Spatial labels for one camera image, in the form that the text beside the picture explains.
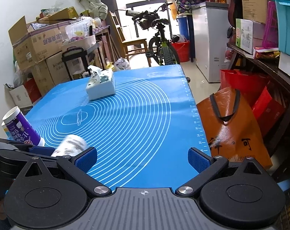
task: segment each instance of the blue bucket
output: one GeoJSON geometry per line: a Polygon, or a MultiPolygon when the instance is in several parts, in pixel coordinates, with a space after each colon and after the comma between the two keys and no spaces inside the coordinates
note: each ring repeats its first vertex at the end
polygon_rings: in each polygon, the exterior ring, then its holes
{"type": "Polygon", "coordinates": [[[178,25],[180,34],[184,35],[187,40],[190,40],[190,35],[188,33],[188,25],[187,25],[187,17],[186,16],[178,16],[178,25]]]}
{"type": "Polygon", "coordinates": [[[290,0],[273,0],[276,2],[279,50],[290,55],[290,0]]]}

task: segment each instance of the bicycle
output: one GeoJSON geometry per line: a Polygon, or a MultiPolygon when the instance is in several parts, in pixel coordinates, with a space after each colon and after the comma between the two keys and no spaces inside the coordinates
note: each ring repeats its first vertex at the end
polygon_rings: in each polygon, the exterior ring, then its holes
{"type": "Polygon", "coordinates": [[[132,16],[132,20],[137,23],[142,30],[147,30],[150,27],[157,27],[158,32],[149,41],[148,51],[146,52],[147,58],[153,58],[160,66],[180,64],[180,59],[177,51],[171,45],[170,41],[165,37],[165,25],[169,25],[170,21],[167,19],[160,19],[158,10],[166,11],[171,3],[164,3],[158,7],[154,12],[136,12],[126,10],[127,16],[132,16]]]}

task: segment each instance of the purple yogurt bottle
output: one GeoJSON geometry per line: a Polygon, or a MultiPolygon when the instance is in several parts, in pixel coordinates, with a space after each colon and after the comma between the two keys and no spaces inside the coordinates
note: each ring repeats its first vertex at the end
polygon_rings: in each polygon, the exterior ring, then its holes
{"type": "Polygon", "coordinates": [[[45,145],[44,138],[32,128],[18,106],[9,110],[2,120],[15,141],[35,146],[45,145]]]}

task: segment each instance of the red shopping bag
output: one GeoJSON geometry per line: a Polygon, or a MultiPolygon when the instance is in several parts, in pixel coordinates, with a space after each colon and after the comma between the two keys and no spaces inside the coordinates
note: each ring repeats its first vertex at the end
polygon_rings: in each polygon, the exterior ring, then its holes
{"type": "Polygon", "coordinates": [[[252,107],[253,115],[255,115],[263,137],[282,116],[285,108],[282,93],[268,84],[252,107]]]}
{"type": "Polygon", "coordinates": [[[264,74],[221,70],[221,89],[226,87],[238,89],[250,107],[255,104],[268,82],[269,78],[264,74]]]}

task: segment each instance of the paper cup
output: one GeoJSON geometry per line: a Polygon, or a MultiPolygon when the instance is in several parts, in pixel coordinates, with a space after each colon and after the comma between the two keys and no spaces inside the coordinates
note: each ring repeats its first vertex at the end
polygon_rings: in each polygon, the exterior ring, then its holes
{"type": "Polygon", "coordinates": [[[56,148],[51,156],[76,156],[87,149],[87,144],[82,137],[76,135],[68,135],[61,144],[56,148]]]}
{"type": "Polygon", "coordinates": [[[2,120],[15,141],[35,146],[45,145],[45,140],[32,128],[18,106],[9,110],[2,120]]]}

